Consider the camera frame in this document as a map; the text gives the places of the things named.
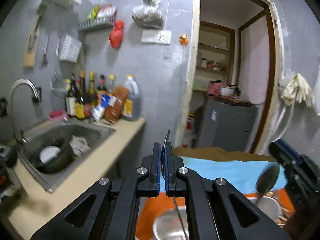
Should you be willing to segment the large steel spoon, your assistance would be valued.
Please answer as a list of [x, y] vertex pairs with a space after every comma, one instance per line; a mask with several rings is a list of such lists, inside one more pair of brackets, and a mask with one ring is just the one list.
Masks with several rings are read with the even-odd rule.
[[258, 199], [267, 194], [277, 182], [280, 174], [280, 166], [272, 163], [265, 168], [259, 175], [255, 188], [257, 190]]

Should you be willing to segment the steel fork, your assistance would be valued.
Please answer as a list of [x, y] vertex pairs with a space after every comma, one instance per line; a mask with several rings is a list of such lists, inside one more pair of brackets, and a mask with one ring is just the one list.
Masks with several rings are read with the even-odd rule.
[[[164, 181], [165, 181], [165, 192], [167, 192], [169, 190], [169, 158], [168, 158], [168, 147], [167, 147], [167, 142], [168, 142], [168, 139], [170, 137], [170, 130], [167, 131], [167, 134], [165, 136], [165, 139], [164, 139], [164, 144], [163, 144], [163, 148], [162, 148], [162, 153], [161, 153], [161, 156], [162, 156], [162, 176], [164, 178]], [[180, 213], [180, 210], [178, 208], [178, 204], [177, 204], [177, 201], [176, 201], [176, 198], [173, 197], [173, 202], [174, 202], [174, 205], [175, 205], [175, 210], [176, 210], [176, 213], [178, 215], [178, 219], [180, 221], [180, 225], [182, 227], [182, 231], [184, 233], [184, 239], [188, 240], [189, 237], [188, 237], [188, 234], [186, 232], [186, 229], [185, 229], [185, 226], [184, 226], [184, 223], [183, 223], [183, 220], [182, 220], [182, 216], [181, 216], [181, 213]]]

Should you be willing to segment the striped blue orange cloth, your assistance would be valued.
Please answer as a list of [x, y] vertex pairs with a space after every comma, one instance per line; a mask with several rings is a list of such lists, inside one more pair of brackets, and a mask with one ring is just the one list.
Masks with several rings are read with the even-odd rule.
[[185, 167], [189, 239], [289, 239], [272, 219], [223, 178], [208, 180]]

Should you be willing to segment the steel bowl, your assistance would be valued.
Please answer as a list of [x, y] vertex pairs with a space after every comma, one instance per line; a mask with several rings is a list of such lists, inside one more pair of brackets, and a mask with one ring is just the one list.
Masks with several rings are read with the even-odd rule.
[[169, 209], [157, 216], [152, 225], [153, 239], [189, 239], [188, 222], [185, 206]]

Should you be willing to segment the white utensil caddy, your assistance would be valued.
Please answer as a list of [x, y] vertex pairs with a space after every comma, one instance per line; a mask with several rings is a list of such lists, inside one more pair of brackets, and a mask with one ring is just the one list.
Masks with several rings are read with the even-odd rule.
[[280, 204], [271, 197], [263, 196], [258, 202], [257, 197], [247, 198], [274, 222], [283, 214]]

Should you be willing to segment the stainless steel sink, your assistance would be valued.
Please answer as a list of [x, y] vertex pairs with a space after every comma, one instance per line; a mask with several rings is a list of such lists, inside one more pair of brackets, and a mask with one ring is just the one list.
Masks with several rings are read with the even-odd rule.
[[[18, 150], [18, 157], [31, 176], [47, 192], [54, 192], [59, 185], [79, 166], [94, 150], [116, 132], [115, 129], [79, 120], [48, 122], [25, 136], [25, 142]], [[82, 137], [89, 150], [80, 156], [73, 152], [72, 139]], [[55, 146], [57, 156], [44, 163], [41, 151]]]

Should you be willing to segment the large oil jug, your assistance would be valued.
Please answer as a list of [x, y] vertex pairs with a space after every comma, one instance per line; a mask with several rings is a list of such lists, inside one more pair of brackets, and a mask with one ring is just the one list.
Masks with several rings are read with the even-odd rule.
[[135, 121], [140, 116], [141, 104], [138, 85], [132, 75], [127, 75], [124, 87], [129, 90], [129, 94], [124, 102], [121, 117], [127, 121]]

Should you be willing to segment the white mesh bag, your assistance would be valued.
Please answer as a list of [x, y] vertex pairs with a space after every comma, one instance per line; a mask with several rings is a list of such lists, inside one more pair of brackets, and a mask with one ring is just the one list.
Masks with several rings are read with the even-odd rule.
[[318, 71], [317, 80], [313, 88], [312, 106], [317, 116], [320, 116], [320, 71]]

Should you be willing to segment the grey mini fridge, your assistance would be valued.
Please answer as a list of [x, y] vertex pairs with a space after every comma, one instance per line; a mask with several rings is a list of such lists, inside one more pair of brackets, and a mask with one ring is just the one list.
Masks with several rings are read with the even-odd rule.
[[208, 97], [196, 133], [195, 147], [219, 147], [227, 152], [244, 151], [257, 112], [257, 107], [250, 104]]

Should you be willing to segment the white rubber gloves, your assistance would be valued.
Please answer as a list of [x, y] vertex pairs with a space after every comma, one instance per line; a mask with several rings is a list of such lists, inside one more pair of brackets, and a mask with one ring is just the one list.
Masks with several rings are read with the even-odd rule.
[[291, 106], [294, 102], [305, 102], [307, 107], [311, 107], [313, 91], [307, 80], [300, 73], [295, 73], [280, 98], [287, 106]]

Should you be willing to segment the brown spice packet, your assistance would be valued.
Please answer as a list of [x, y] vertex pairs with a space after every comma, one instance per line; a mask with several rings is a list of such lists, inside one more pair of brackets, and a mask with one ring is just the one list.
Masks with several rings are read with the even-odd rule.
[[120, 117], [124, 103], [129, 95], [129, 89], [124, 86], [116, 86], [108, 101], [103, 118], [114, 124]]

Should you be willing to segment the black pot in sink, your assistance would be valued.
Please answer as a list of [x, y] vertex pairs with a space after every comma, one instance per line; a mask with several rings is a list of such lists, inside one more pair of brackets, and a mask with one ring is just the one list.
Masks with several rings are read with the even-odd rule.
[[57, 139], [43, 148], [31, 163], [41, 173], [54, 174], [62, 171], [74, 160], [74, 153], [68, 140]]

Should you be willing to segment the dark soy sauce bottle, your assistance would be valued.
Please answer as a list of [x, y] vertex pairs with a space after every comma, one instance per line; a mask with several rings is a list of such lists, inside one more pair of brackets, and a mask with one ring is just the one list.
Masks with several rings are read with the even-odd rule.
[[84, 79], [85, 79], [85, 71], [81, 70], [80, 71], [80, 86], [79, 86], [79, 92], [77, 94], [76, 97], [76, 102], [74, 105], [75, 108], [75, 116], [80, 119], [83, 120], [86, 118], [85, 116], [85, 106], [84, 106], [84, 99], [83, 99], [83, 83], [84, 83]]

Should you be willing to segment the pink soap dish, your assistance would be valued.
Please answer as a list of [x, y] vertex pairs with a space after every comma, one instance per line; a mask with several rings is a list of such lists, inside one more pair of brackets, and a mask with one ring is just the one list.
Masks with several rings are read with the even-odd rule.
[[49, 120], [52, 122], [61, 121], [67, 117], [68, 117], [68, 114], [62, 110], [54, 110], [49, 113]]

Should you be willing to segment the wooden shelf unit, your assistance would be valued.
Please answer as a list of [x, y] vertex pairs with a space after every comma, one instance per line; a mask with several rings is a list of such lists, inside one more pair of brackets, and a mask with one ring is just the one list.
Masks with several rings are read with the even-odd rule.
[[201, 21], [193, 90], [206, 92], [212, 81], [230, 84], [234, 54], [235, 30]]

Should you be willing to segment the red plastic bag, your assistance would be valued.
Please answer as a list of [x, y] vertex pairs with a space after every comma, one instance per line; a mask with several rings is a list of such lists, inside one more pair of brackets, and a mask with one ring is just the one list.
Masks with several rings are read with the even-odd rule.
[[122, 20], [116, 20], [114, 27], [109, 34], [110, 45], [114, 49], [119, 49], [124, 37], [125, 23]]

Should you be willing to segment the chrome faucet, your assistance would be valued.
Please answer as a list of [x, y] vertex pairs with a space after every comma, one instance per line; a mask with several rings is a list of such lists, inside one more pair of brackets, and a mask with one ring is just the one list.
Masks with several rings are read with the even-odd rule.
[[22, 148], [26, 143], [24, 137], [24, 131], [18, 131], [17, 117], [18, 114], [26, 112], [28, 108], [25, 106], [26, 100], [20, 97], [15, 98], [16, 90], [21, 87], [28, 87], [31, 90], [31, 97], [34, 103], [41, 102], [41, 87], [36, 87], [29, 79], [18, 79], [15, 81], [9, 91], [9, 116], [12, 124], [12, 129], [14, 133], [14, 138], [16, 140], [17, 148]]

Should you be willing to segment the clear hanging bag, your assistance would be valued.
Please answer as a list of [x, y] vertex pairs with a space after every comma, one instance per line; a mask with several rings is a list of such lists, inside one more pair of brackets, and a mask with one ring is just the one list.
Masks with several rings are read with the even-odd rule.
[[147, 29], [162, 29], [163, 15], [159, 9], [162, 0], [142, 0], [143, 4], [131, 9], [131, 15], [136, 25]]

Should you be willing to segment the wooden knife holder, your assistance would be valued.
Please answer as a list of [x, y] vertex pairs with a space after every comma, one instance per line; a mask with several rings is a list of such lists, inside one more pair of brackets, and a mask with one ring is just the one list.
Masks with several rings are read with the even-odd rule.
[[41, 20], [41, 15], [37, 14], [34, 27], [29, 33], [27, 44], [25, 47], [24, 60], [23, 60], [24, 68], [34, 67], [37, 42], [40, 35], [40, 30], [39, 30], [40, 20]]

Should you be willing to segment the white wall socket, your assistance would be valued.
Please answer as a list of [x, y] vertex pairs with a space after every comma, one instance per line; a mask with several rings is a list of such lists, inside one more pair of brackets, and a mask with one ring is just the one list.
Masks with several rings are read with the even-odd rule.
[[171, 31], [145, 29], [142, 32], [142, 43], [170, 45]]

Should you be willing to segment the orange wall hook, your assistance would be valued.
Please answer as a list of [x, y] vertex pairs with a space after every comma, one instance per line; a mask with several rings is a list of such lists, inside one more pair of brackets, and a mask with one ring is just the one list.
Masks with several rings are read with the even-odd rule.
[[182, 46], [187, 46], [189, 43], [189, 36], [187, 34], [180, 34], [179, 35], [179, 43]]

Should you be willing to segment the white wall box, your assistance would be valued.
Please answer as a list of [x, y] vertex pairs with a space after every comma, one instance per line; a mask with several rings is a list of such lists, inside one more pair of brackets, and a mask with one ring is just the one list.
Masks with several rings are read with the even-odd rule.
[[66, 34], [59, 49], [59, 60], [77, 63], [82, 42]]

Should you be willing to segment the grey wall shelf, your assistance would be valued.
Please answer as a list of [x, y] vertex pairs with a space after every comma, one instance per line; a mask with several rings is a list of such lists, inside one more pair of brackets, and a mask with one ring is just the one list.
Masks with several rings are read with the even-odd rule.
[[104, 28], [113, 28], [116, 16], [104, 16], [101, 18], [95, 18], [91, 20], [86, 20], [78, 24], [78, 31], [88, 32]]

